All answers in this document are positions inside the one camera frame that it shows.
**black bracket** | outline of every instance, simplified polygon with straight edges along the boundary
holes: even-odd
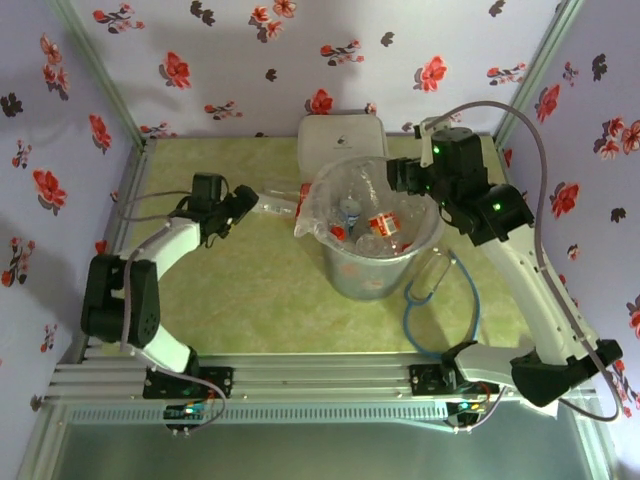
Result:
[[[455,387],[451,383],[447,383],[443,376],[442,365],[439,363],[409,365],[409,385],[414,397],[451,395],[453,393],[468,395],[486,393],[486,390],[478,383],[458,383]],[[485,385],[489,388],[491,395],[497,395],[500,392],[498,385],[493,383],[485,383]]]
[[[231,367],[200,367],[198,378],[207,380],[220,388],[225,397],[230,398],[233,390],[233,368]],[[180,380],[164,373],[147,369],[142,397],[148,400],[184,399],[202,400],[209,397],[211,392],[199,383]]]

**clear plastic bottle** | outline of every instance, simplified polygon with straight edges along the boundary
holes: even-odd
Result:
[[[356,253],[363,257],[389,257],[394,254],[391,244],[379,235],[365,233],[356,242]]]

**metal corner post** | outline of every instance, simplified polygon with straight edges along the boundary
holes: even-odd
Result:
[[[56,14],[67,32],[69,32],[76,48],[85,60],[87,70],[89,70],[95,82],[109,99],[109,102],[113,106],[122,126],[125,128],[136,149],[138,151],[142,150],[143,140],[138,132],[138,128],[129,113],[126,103],[109,76],[107,69],[94,50],[91,39],[84,29],[82,20],[77,12],[71,6],[69,0],[45,0],[45,3]]]
[[[584,0],[564,1],[533,56],[529,73],[511,102],[513,107],[522,112],[526,110],[584,3]],[[496,146],[499,149],[504,148],[518,122],[519,120],[513,115],[505,114],[502,117],[495,134]]]

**gray cable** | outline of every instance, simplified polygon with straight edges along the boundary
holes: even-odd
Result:
[[[582,408],[570,403],[569,401],[563,398],[558,399],[558,401],[563,405],[571,408],[572,410],[575,410],[576,412],[580,413],[581,415],[591,418],[592,420],[597,420],[601,422],[613,422],[617,420],[618,417],[620,416],[620,411],[622,409],[622,400],[618,395],[618,391],[615,385],[613,384],[613,380],[611,379],[611,376],[607,372],[607,368],[604,366],[604,364],[600,360],[600,357],[598,357],[598,355],[593,350],[593,348],[591,348],[591,345],[589,345],[589,342],[584,338],[584,332],[582,331],[582,328],[580,328],[580,324],[573,317],[573,314],[571,313],[571,309],[569,308],[569,305],[567,305],[567,302],[565,302],[564,298],[562,297],[562,294],[556,287],[555,283],[551,278],[551,275],[549,274],[546,268],[547,263],[544,259],[544,254],[542,249],[542,213],[544,211],[544,199],[547,193],[548,165],[547,165],[547,154],[544,149],[544,144],[542,142],[542,138],[540,137],[540,133],[536,129],[535,125],[531,120],[529,120],[529,118],[524,113],[513,108],[511,105],[507,105],[501,102],[495,102],[492,100],[480,100],[477,102],[465,103],[464,105],[460,105],[459,107],[454,108],[453,110],[445,113],[444,115],[440,116],[436,120],[427,124],[425,127],[425,130],[429,130],[430,128],[435,127],[438,123],[448,120],[449,117],[451,117],[452,115],[455,115],[458,112],[462,112],[463,110],[468,110],[470,108],[475,108],[475,107],[495,107],[495,108],[504,110],[506,112],[509,112],[512,115],[515,115],[516,117],[518,117],[526,125],[526,127],[529,129],[529,131],[533,135],[533,138],[536,142],[536,146],[538,147],[538,154],[540,156],[540,167],[541,167],[540,193],[538,197],[538,206],[536,208],[536,218],[535,218],[535,225],[534,225],[534,244],[535,244],[536,260],[538,261],[538,264],[541,267],[540,270],[542,272],[542,276],[545,282],[549,286],[551,293],[553,294],[556,301],[560,305],[560,308],[565,314],[567,321],[571,325],[571,328],[575,332],[576,336],[580,339],[580,343],[586,350],[587,354],[589,355],[589,357],[591,358],[595,366],[598,368],[600,373],[602,373],[605,379],[605,382],[607,383],[607,386],[609,387],[609,390],[611,390],[611,394],[613,395],[613,398],[616,404],[616,411],[613,415],[609,417],[602,417],[594,413],[588,412],[586,410],[583,410]]]
[[[150,197],[159,197],[159,196],[163,196],[163,195],[172,195],[175,193],[186,193],[186,194],[190,194],[191,192],[159,192],[159,193],[152,193],[149,195],[144,195],[142,197],[138,197],[135,198],[129,202],[127,202],[125,205],[130,205],[133,203],[136,203],[139,200],[142,200],[143,198],[150,198]],[[166,215],[157,215],[157,216],[153,216],[153,217],[146,217],[149,219],[153,219],[155,220],[156,218],[161,218],[163,220],[166,220],[167,223],[165,223],[165,225],[158,230],[156,233],[154,233],[153,235],[151,235],[149,238],[147,238],[145,241],[143,241],[140,245],[138,245],[138,247],[135,248],[135,250],[133,250],[133,252],[131,252],[131,255],[129,256],[129,258],[127,259],[127,263],[125,263],[124,266],[124,322],[122,324],[122,335],[120,336],[120,351],[121,352],[127,352],[127,346],[129,345],[129,331],[131,329],[131,310],[132,310],[132,301],[131,301],[131,266],[133,265],[133,262],[135,261],[135,259],[138,257],[138,255],[142,252],[144,252],[144,250],[146,248],[149,247],[149,245],[152,245],[156,240],[158,240],[159,238],[161,238],[164,234],[166,234],[170,228],[169,228],[169,223],[168,220],[169,218]],[[199,383],[201,385],[204,385],[205,387],[213,390],[214,392],[216,392],[218,394],[218,396],[221,398],[222,400],[222,408],[216,413],[213,414],[213,412],[211,413],[211,418],[209,420],[207,420],[206,422],[197,425],[193,428],[190,429],[190,431],[194,432],[196,430],[200,430],[201,428],[204,428],[208,425],[211,425],[213,422],[215,422],[218,418],[220,418],[222,416],[222,414],[224,413],[226,406],[227,406],[227,397],[225,396],[224,392],[215,384],[213,384],[212,382],[208,382],[206,380],[202,380],[198,377],[192,377],[190,375],[185,375],[182,373],[178,373],[178,372],[172,372],[171,370],[168,370],[166,368],[160,367],[156,364],[154,364],[153,362],[151,362],[148,359],[145,359],[144,357],[141,359],[143,361],[144,364],[146,364],[148,367],[150,367],[152,370],[154,371],[159,371],[161,373],[164,373],[165,375],[169,375],[172,376],[174,378],[178,378],[180,380],[187,380],[190,382],[194,382],[194,383]]]
[[[144,200],[146,198],[165,197],[167,195],[191,195],[191,192],[187,192],[185,190],[171,190],[168,192],[147,193],[146,195],[142,195],[140,197],[134,198],[133,200],[129,200],[128,202],[123,204],[118,209],[118,217],[127,222],[148,222],[150,220],[164,220],[167,218],[166,215],[150,215],[148,217],[126,217],[124,215],[124,209],[125,207],[132,205],[134,203],[138,203],[140,200]]]
[[[493,413],[496,411],[496,408],[498,408],[498,404],[500,403],[500,400],[502,400],[502,397],[504,397],[504,394],[506,392],[507,392],[507,387],[502,387],[502,390],[500,390],[500,393],[496,397],[495,401],[493,402],[493,405],[491,405],[491,408],[487,411],[487,413],[485,413],[483,417],[473,425],[469,425],[468,427],[465,427],[464,430],[466,430],[467,432],[471,432],[472,430],[475,430],[484,422],[489,420],[491,415],[493,415]]]

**plastic bottle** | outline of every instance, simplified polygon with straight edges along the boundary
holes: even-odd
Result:
[[[402,238],[401,224],[393,202],[385,197],[388,188],[385,189],[380,180],[370,175],[366,169],[361,171],[361,176],[370,198],[370,208],[366,212],[369,230],[389,245],[387,251],[390,251],[390,255],[400,255],[406,242]]]
[[[358,218],[360,218],[360,213],[362,212],[360,202],[351,197],[343,198],[340,200],[338,209],[347,229],[347,233],[351,235],[353,233],[353,228],[358,222]]]
[[[290,180],[265,180],[262,189],[264,193],[292,202],[300,200],[300,182]]]
[[[293,218],[296,214],[296,208],[297,204],[295,202],[260,194],[258,203],[253,207],[252,211]]]
[[[339,241],[344,242],[347,240],[347,227],[337,207],[332,207],[329,210],[327,227],[329,232]]]
[[[394,254],[391,244],[379,235],[365,233],[356,242],[356,253],[363,257],[388,257]]]

